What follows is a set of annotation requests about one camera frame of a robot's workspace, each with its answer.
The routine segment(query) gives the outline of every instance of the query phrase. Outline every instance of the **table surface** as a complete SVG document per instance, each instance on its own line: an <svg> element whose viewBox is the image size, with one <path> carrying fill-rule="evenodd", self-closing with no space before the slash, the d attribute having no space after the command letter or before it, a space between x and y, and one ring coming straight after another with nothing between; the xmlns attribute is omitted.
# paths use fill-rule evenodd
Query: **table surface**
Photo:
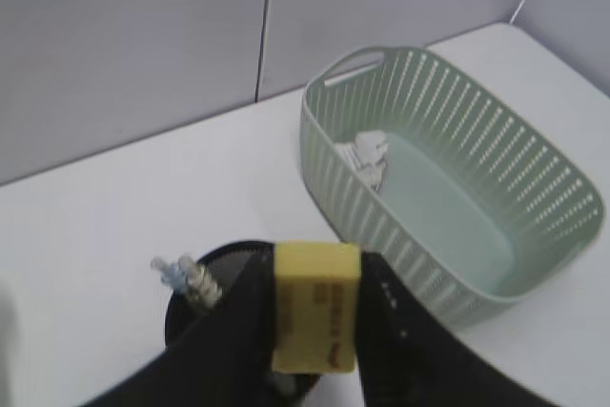
<svg viewBox="0 0 610 407"><path fill-rule="evenodd" d="M527 36L493 25L431 49L574 160L610 202L610 100ZM336 240L298 169L302 91L0 188L0 405L69 406L163 349L170 291L154 256L244 238ZM610 398L610 237L505 314L460 337L566 406ZM362 405L356 374L310 406Z"/></svg>

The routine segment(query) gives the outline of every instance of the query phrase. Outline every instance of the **sponge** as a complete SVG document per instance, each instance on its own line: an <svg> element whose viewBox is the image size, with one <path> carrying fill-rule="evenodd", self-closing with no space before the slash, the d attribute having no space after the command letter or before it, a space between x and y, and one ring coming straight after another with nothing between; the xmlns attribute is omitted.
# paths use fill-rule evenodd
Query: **sponge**
<svg viewBox="0 0 610 407"><path fill-rule="evenodd" d="M344 243L275 245L273 370L352 372L360 250Z"/></svg>

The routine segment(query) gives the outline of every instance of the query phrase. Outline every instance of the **basket handle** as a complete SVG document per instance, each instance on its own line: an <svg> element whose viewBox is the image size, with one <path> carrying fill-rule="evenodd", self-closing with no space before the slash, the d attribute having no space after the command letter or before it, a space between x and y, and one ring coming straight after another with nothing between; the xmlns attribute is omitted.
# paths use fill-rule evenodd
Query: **basket handle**
<svg viewBox="0 0 610 407"><path fill-rule="evenodd" d="M323 71L313 81L319 81L326 87L333 86L333 83L330 82L329 80L331 79L331 77L333 76L333 73L338 68L340 68L341 66L344 66L345 64L347 64L350 61L354 61L354 60L358 59L359 57L365 56L367 54L381 54L381 57L379 59L377 59L377 61L374 62L372 65L371 64L365 65L365 67L367 68L366 71L372 71L385 62L385 60L387 59L387 56L388 56L388 51L390 51L390 50L391 50L391 48L388 48L388 47L368 47L368 48L363 48L361 50L352 51L352 52L338 58L333 64L331 64L325 71Z"/></svg>

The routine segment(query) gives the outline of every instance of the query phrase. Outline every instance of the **basket rim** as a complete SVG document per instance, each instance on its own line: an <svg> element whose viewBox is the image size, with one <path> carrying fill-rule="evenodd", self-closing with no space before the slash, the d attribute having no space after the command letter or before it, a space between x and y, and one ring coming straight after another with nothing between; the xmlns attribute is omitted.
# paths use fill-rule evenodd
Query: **basket rim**
<svg viewBox="0 0 610 407"><path fill-rule="evenodd" d="M560 156L569 164L570 167L572 167L573 169L575 169L576 171L578 171L578 173L586 180L587 184L591 187L592 189L592 193L595 194L598 202L600 203L601 209L600 209L600 222L598 227L596 228L596 232L595 235L588 241L588 243L583 244L581 247L579 247L579 252L575 255L573 255L570 259L568 259L566 262L563 263L559 263L557 266L555 266L554 269L551 269L548 274L541 279L540 281L538 281L534 286L530 287L529 289L527 289L524 293L518 294L518 295L495 295L493 293L489 293L486 291L481 290L480 288L472 285L470 282L468 282L467 280L465 280L461 275L459 275L458 273L455 272L455 270L452 268L452 266L448 265L445 261L443 261L442 259L439 259L432 251L428 250L428 248L426 247L425 244L421 243L421 241L414 235L412 235L412 233L404 226L404 224L400 221L400 219L396 216L396 214L394 213L394 211L390 208L390 206L388 206L380 197L377 193L375 193L369 186L366 185L366 183L357 175L357 173L355 173L347 164L347 162L345 161L345 159L343 159L343 157L341 157L341 155L336 151L335 149L335 144L333 143L333 141L331 140L331 138L329 137L329 135L326 133L326 131L324 131L322 129L322 127L319 125L319 123L317 122L317 120L314 117L314 114L312 113L308 102L307 102L307 94L309 93L310 89L312 86L321 84L322 86L324 85L324 79L328 78L327 73L329 71L331 71L339 62L346 62L347 60L349 60L349 58L353 55L357 55L357 54L361 54L363 51L368 51L368 50L375 50L375 51L388 51L388 52L405 52L405 51L419 51L419 52L426 52L427 54L430 54L432 56L435 57L435 59L438 59L440 62L442 62L444 65L450 66L454 71L458 71L460 73L462 73L463 75L465 75L466 77L468 77L473 83L475 83L476 85L478 85L479 87L481 87L482 89L484 89L486 92L488 92L489 94L493 95L493 97L499 102L499 104L505 109L508 110L514 117L516 117L521 123L523 123L526 127L528 127L532 133L535 133L540 139L542 139L544 142L546 142L549 146L553 147L553 149L560 154ZM376 69L377 66L374 66L373 68L370 68L366 71L358 71L358 69L355 70L351 70L351 71L346 71L345 72L345 78L341 79L340 83L346 83L348 81L351 80L356 80L357 78L362 77L363 75L365 75L366 73L368 73L369 71L374 71ZM339 59L336 60L336 62L332 65L330 65L326 70L322 71L318 76L316 76L315 78L313 78L311 81L309 81L307 83L307 85L304 88L303 91L303 96L302 96L302 103L301 103L301 109L302 111L305 113L305 115L307 116L308 120L312 123L312 125L315 127L315 130L318 132L318 134L321 134L322 137L322 141L326 144L326 147L330 149L331 154L335 157L335 159L338 159L343 166L348 170L350 176L352 177L352 179L356 180L356 183L359 184L360 187L365 188L365 192L368 193L368 195L375 201L375 203L377 205L380 206L380 208L387 214L389 215L394 222L396 223L396 225L404 232L406 233L409 237L411 237L413 239L414 242L416 242L416 244L439 266L441 267L443 270L445 270L445 272L447 272L447 274L449 274L452 279L454 281L456 281L457 283L459 283L463 288L465 288L469 293L476 295L479 299L485 299L489 302L493 302L496 303L498 305L512 305L512 304L516 304L521 302L523 299L527 298L529 295L532 295L538 288L540 288L544 283L546 283L547 280L549 280L550 278L552 278L554 275L558 274L559 272L563 271L568 265L570 265L572 262L576 261L577 258L580 258L581 255L586 251L586 249L588 247L590 247L591 245L593 245L600 237L601 234L601 228L603 227L603 225L605 224L605 220L606 220L606 211L605 211L605 204L603 202L603 199L601 198L601 194L598 191L598 189L595 187L595 185L593 184L593 182L589 179L589 177L582 172L582 170L576 166L576 164L574 163L574 161L572 161L569 157L567 157L560 149L558 149L552 142L550 142L544 135L542 135L536 128L534 128L529 122L527 122L522 116L520 116L519 114L517 114L513 109L511 109L510 107L508 107L502 98L497 97L495 95L494 92L489 91L484 85L480 84L478 82L478 80L476 80L476 78L474 78L473 76L471 76L470 74L466 73L465 71L462 71L461 69L459 69L457 66L455 66L454 64L452 64L451 62L447 61L445 58L443 58L442 56L436 54L433 51L429 51L427 49L424 48L418 48L418 47L381 47L381 46L376 46L376 47L366 47L366 48L362 48L362 49L358 49L356 51L352 51L349 52L343 56L341 56ZM302 130L303 129L303 125L302 123L299 126L299 129Z"/></svg>

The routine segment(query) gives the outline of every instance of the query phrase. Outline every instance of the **green plastic basket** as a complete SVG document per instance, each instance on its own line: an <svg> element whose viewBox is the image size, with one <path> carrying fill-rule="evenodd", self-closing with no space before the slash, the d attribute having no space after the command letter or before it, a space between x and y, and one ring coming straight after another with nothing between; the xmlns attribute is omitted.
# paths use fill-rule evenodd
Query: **green plastic basket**
<svg viewBox="0 0 610 407"><path fill-rule="evenodd" d="M363 56L380 61L337 79ZM384 130L379 194L336 142ZM443 323L463 326L522 300L596 236L591 182L479 83L437 55L369 48L340 59L303 96L301 169L338 235L382 253Z"/></svg>

